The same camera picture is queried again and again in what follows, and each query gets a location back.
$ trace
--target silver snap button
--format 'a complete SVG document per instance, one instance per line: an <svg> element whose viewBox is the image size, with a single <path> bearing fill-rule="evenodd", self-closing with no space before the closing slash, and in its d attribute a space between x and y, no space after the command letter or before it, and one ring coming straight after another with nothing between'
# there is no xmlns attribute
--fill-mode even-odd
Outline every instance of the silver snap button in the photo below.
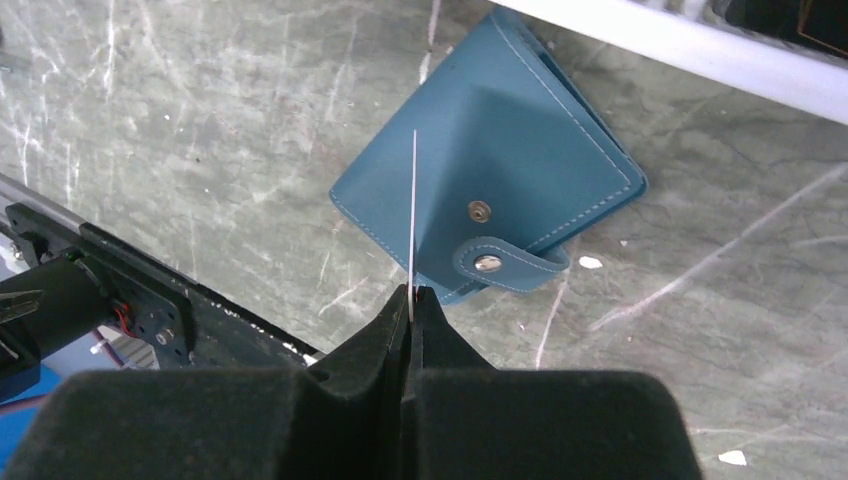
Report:
<svg viewBox="0 0 848 480"><path fill-rule="evenodd" d="M492 209L486 205L486 202L474 200L468 204L468 215L471 216L471 220L477 223L486 223L492 216Z"/></svg>
<svg viewBox="0 0 848 480"><path fill-rule="evenodd" d="M503 261L496 255L480 255L474 260L474 268L483 273L497 272L502 265Z"/></svg>

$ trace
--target gray marble table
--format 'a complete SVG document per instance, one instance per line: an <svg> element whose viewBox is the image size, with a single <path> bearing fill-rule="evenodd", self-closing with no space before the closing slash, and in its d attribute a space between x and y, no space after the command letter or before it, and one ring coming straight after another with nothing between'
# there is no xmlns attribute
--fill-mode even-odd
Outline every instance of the gray marble table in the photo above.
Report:
<svg viewBox="0 0 848 480"><path fill-rule="evenodd" d="M330 350L403 273L326 192L489 8L6 0L0 171ZM501 367L658 376L709 477L848 477L848 128L532 25L651 189L567 246L600 268L452 323Z"/></svg>

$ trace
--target blue fabric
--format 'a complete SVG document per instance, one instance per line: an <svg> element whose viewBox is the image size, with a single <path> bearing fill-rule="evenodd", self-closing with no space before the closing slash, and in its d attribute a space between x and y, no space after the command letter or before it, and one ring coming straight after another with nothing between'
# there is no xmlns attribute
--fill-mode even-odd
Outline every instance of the blue fabric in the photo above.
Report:
<svg viewBox="0 0 848 480"><path fill-rule="evenodd" d="M46 367L41 367L41 381L26 392L10 399L9 402L49 393L56 388L59 381L58 375ZM0 415L0 474L5 470L6 463L17 448L18 443L23 439L27 428L35 419L37 413L37 408L31 408L8 415Z"/></svg>
<svg viewBox="0 0 848 480"><path fill-rule="evenodd" d="M647 187L609 128L505 8L468 34L330 190L336 207L404 269L413 130L416 282L445 304L488 286L527 291L545 283L568 265L563 242ZM473 201L490 207L487 222L470 218ZM483 237L508 253L499 255L503 268L478 275L467 250L485 250L473 242Z"/></svg>

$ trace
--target wallet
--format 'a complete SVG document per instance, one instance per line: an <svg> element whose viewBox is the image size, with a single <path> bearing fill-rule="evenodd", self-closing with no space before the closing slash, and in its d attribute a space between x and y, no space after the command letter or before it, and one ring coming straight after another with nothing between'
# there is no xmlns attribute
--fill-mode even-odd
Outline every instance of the wallet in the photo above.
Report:
<svg viewBox="0 0 848 480"><path fill-rule="evenodd" d="M528 292L563 242L632 201L644 173L514 11L456 46L330 190L404 269L417 131L415 283L443 304Z"/></svg>

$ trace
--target white edge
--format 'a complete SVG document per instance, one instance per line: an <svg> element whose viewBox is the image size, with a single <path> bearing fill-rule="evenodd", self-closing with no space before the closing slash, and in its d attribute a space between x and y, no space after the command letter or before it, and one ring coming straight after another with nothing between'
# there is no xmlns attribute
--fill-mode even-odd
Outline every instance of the white edge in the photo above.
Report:
<svg viewBox="0 0 848 480"><path fill-rule="evenodd" d="M848 69L629 0L493 0L731 87L848 125Z"/></svg>

